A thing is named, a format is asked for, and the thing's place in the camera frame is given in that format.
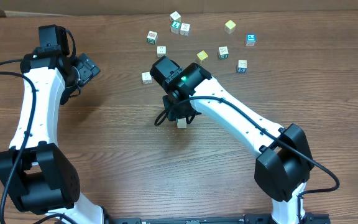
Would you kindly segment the blue letter wooden block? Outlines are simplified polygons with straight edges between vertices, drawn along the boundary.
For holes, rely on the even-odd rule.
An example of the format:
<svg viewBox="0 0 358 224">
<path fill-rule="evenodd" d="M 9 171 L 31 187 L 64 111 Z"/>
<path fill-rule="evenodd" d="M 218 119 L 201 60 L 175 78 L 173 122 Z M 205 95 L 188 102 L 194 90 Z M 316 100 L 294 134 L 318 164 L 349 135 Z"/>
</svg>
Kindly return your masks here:
<svg viewBox="0 0 358 224">
<path fill-rule="evenodd" d="M 187 122 L 185 118 L 177 119 L 177 128 L 178 129 L 186 129 Z"/>
</svg>

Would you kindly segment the red sided wooden block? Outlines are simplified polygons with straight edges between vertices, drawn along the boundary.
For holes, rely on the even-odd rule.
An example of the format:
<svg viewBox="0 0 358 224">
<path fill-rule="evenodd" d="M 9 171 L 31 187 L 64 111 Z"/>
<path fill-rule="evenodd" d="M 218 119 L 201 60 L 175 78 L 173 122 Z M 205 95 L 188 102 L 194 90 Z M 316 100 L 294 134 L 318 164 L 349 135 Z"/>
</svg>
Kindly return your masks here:
<svg viewBox="0 0 358 224">
<path fill-rule="evenodd" d="M 157 57 L 158 58 L 166 56 L 166 54 L 167 54 L 167 47 L 166 46 L 158 46 L 157 47 Z"/>
</svg>

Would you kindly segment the patterned top wooden block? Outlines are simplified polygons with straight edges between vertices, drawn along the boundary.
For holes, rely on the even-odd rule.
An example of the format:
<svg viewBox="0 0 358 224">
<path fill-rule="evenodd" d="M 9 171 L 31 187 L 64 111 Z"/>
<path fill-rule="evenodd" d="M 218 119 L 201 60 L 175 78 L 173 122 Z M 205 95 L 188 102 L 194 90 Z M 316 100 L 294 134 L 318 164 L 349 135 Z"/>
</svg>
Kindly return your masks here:
<svg viewBox="0 0 358 224">
<path fill-rule="evenodd" d="M 219 55 L 220 60 L 227 59 L 228 55 L 229 55 L 228 47 L 227 46 L 219 47 L 218 48 L 218 55 Z"/>
</svg>

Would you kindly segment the yellow sided wooden block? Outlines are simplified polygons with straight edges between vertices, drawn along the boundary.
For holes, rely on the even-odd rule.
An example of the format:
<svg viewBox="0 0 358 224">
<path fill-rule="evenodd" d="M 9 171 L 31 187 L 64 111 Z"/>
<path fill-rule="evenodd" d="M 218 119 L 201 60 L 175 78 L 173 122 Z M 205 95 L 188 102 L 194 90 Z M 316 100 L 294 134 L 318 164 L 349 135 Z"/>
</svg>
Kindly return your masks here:
<svg viewBox="0 0 358 224">
<path fill-rule="evenodd" d="M 237 73 L 245 73 L 247 71 L 247 60 L 238 60 Z"/>
</svg>

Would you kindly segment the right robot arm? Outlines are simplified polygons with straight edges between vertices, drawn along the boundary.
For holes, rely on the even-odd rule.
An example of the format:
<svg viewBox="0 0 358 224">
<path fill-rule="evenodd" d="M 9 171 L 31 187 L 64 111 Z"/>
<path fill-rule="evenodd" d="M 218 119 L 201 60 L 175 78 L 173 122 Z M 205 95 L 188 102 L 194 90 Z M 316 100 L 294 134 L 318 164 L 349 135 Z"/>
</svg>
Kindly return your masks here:
<svg viewBox="0 0 358 224">
<path fill-rule="evenodd" d="M 254 179 L 272 199 L 272 223 L 304 223 L 306 213 L 298 195 L 304 192 L 313 168 L 305 132 L 295 124 L 284 128 L 253 112 L 234 98 L 196 63 L 182 69 L 165 59 L 151 70 L 164 89 L 169 120 L 204 114 L 224 127 L 255 158 Z"/>
</svg>

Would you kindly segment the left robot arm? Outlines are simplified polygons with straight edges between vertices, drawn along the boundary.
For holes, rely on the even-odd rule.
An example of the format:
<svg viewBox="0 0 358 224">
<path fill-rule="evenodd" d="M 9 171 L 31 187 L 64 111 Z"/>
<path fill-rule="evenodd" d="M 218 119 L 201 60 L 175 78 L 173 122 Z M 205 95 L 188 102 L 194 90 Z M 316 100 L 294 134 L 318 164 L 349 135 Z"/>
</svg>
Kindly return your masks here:
<svg viewBox="0 0 358 224">
<path fill-rule="evenodd" d="M 86 55 L 38 47 L 21 60 L 24 98 L 9 149 L 0 152 L 3 196 L 20 212 L 63 223 L 108 223 L 103 207 L 80 190 L 78 173 L 58 147 L 58 111 L 100 69 Z"/>
</svg>

